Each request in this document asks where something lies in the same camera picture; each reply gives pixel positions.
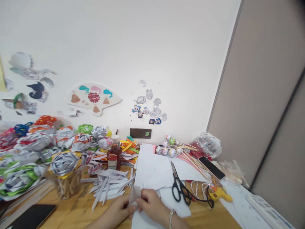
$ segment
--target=red chinese character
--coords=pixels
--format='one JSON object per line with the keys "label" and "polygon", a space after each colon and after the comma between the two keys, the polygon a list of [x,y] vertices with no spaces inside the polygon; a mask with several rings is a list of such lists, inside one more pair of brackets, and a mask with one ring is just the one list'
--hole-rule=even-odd
{"label": "red chinese character", "polygon": [[100,97],[97,93],[90,92],[88,94],[88,99],[90,100],[90,102],[97,103],[99,101]]}

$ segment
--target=yellow glue gun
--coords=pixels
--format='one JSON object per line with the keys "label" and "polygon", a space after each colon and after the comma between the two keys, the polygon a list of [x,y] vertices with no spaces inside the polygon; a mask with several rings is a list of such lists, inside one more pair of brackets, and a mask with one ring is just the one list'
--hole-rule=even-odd
{"label": "yellow glue gun", "polygon": [[216,202],[220,198],[224,198],[225,201],[231,203],[233,202],[232,197],[227,194],[227,191],[224,187],[210,187],[214,193],[210,193],[210,196],[214,202]]}

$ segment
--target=bottle cap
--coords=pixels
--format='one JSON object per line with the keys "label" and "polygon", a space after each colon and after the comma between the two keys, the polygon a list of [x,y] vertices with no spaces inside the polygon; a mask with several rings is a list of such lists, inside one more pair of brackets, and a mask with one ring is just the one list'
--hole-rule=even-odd
{"label": "bottle cap", "polygon": [[120,135],[113,135],[112,136],[112,140],[119,140],[120,139]]}

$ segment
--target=beige panel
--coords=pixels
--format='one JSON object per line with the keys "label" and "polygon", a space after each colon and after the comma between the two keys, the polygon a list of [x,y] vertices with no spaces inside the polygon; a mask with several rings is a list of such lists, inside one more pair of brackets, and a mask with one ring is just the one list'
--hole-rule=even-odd
{"label": "beige panel", "polygon": [[253,180],[305,64],[305,29],[296,3],[244,0],[209,132],[219,160],[235,159]]}
{"label": "beige panel", "polygon": [[305,228],[305,80],[255,182],[262,196],[294,227]]}

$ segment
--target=black scissors handle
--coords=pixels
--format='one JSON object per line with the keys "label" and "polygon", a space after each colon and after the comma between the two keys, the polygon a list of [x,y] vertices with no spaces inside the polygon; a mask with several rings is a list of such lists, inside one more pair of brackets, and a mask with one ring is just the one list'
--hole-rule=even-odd
{"label": "black scissors handle", "polygon": [[[174,193],[174,188],[177,189],[177,192],[178,192],[178,198],[175,196],[175,193]],[[181,180],[178,178],[178,177],[175,177],[174,176],[174,184],[172,186],[172,193],[173,193],[173,196],[174,196],[174,199],[177,201],[177,202],[180,202],[181,201],[181,194],[184,198],[184,202],[187,204],[187,205],[190,205],[191,204],[191,193],[189,190],[187,190],[187,188],[184,186],[184,184],[181,182]]]}

